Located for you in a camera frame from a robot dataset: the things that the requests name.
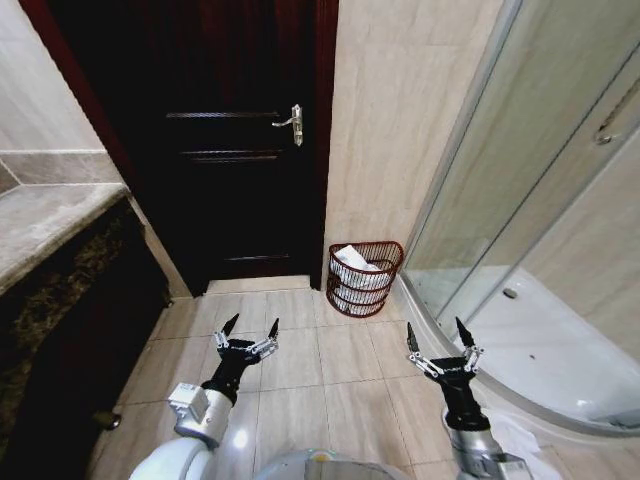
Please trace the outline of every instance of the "white shower base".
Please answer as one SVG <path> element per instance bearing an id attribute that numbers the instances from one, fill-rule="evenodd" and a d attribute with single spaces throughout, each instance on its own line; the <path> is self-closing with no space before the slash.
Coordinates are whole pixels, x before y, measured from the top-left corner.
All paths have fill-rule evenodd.
<path id="1" fill-rule="evenodd" d="M 481 368 L 568 417 L 610 423 L 626 413 L 627 425 L 640 423 L 640 365 L 525 270 L 504 287 L 518 297 L 501 289 L 468 323 L 486 350 Z"/>

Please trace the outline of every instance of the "shower enclosure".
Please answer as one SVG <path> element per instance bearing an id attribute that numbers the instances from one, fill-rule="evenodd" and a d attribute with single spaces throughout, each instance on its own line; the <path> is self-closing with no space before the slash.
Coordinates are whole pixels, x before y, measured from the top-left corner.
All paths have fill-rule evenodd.
<path id="1" fill-rule="evenodd" d="M 483 370 L 588 430 L 640 428 L 640 2 L 506 1 L 401 273 Z"/>

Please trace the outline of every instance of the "countertop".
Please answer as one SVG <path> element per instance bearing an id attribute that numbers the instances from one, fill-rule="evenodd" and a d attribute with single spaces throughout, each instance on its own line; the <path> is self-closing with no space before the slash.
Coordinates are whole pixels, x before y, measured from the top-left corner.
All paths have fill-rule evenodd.
<path id="1" fill-rule="evenodd" d="M 0 196 L 0 295 L 127 195 L 122 184 L 23 185 Z"/>

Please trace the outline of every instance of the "door panel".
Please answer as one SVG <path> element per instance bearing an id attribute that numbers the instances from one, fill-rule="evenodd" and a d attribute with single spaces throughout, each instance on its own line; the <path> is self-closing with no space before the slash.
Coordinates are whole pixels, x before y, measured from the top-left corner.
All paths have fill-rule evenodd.
<path id="1" fill-rule="evenodd" d="M 141 203 L 178 267 L 206 280 L 309 273 L 313 1 L 49 5 L 153 192 Z M 294 104 L 301 148 L 291 126 L 271 125 Z"/>

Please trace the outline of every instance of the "wastebasket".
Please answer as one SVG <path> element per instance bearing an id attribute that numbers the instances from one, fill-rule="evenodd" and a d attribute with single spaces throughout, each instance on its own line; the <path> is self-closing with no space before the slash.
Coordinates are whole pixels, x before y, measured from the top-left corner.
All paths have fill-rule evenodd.
<path id="1" fill-rule="evenodd" d="M 341 261 L 336 252 L 351 245 L 371 265 L 379 270 L 368 271 L 351 267 Z M 391 284 L 402 265 L 404 251 L 397 242 L 341 243 L 329 247 L 327 300 L 340 313 L 365 318 L 384 307 Z"/>

